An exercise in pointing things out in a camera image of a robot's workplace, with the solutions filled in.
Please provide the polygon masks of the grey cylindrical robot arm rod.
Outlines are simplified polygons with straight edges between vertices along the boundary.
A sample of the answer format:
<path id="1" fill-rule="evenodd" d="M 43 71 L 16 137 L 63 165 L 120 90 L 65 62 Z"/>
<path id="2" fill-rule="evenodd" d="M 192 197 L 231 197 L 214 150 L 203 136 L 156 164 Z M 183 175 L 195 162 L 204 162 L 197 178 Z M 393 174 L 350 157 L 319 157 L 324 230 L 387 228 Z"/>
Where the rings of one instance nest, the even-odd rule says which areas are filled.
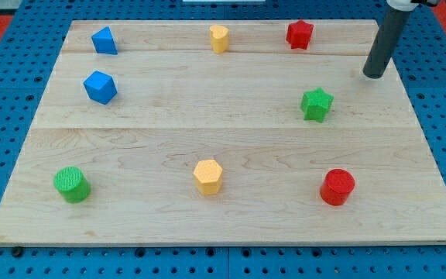
<path id="1" fill-rule="evenodd" d="M 378 79 L 384 75 L 412 11 L 413 6 L 407 3 L 389 3 L 362 69 L 366 77 Z"/>

